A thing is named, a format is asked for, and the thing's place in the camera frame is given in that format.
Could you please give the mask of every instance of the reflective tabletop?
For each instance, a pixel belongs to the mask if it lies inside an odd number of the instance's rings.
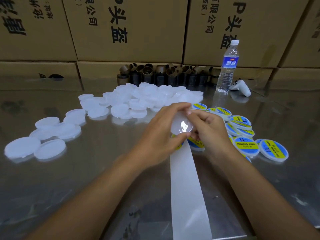
[[[105,92],[114,87],[107,87]],[[272,139],[289,152],[276,163],[261,154],[252,164],[285,199],[314,226],[320,226],[320,92],[254,90],[223,95],[214,87],[189,88],[204,92],[208,108],[224,107],[247,117],[254,139]],[[80,108],[85,92],[29,90],[0,91],[0,147],[28,136],[35,122]],[[21,239],[76,195],[141,136],[155,112],[143,119],[86,119],[82,133],[66,142],[58,158],[35,157],[13,161],[0,155],[0,238]],[[194,162],[206,203],[213,239],[252,236],[253,230],[223,173],[203,153]],[[172,239],[170,161],[144,171],[130,186],[102,236],[103,239]]]

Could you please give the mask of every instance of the forearm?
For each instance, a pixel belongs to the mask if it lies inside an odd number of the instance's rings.
[[[98,239],[122,196],[142,172],[132,152],[118,158],[27,239]]]
[[[235,148],[216,159],[258,239],[319,239],[320,234]]]

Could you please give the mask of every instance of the water bottle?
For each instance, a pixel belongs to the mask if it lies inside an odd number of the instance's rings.
[[[237,67],[239,59],[238,53],[239,40],[231,40],[230,47],[224,53],[221,72],[217,82],[216,90],[218,92],[228,92],[232,83],[233,72]]]

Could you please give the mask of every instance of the person's right arm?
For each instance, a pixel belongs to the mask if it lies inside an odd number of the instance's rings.
[[[226,174],[258,239],[320,239],[320,233],[231,144],[221,117],[190,110],[187,117],[200,139]]]

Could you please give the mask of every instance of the hand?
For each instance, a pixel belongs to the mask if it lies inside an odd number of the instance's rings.
[[[190,103],[173,103],[163,107],[150,121],[138,144],[130,152],[142,162],[143,167],[161,163],[191,135],[190,132],[185,132],[170,138],[174,116],[178,111],[186,111],[190,106]]]
[[[220,116],[194,109],[187,111],[187,117],[196,127],[196,133],[192,133],[191,137],[197,141],[201,140],[215,158],[236,150]]]

